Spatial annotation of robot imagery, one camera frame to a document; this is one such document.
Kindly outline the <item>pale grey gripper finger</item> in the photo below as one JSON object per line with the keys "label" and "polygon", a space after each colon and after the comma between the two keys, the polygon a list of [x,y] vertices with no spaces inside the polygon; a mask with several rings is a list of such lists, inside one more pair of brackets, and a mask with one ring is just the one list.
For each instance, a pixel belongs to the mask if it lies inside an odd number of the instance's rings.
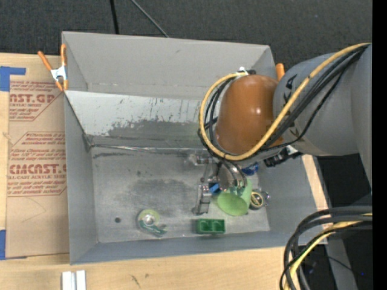
{"label": "pale grey gripper finger", "polygon": [[212,193],[210,191],[210,188],[208,185],[205,185],[203,187],[203,212],[204,213],[208,213],[209,211],[211,198],[212,198]]}
{"label": "pale grey gripper finger", "polygon": [[195,206],[192,208],[192,213],[194,215],[201,215],[204,213],[201,208],[202,196],[203,196],[203,186],[200,184],[197,188],[197,200],[196,200]]}

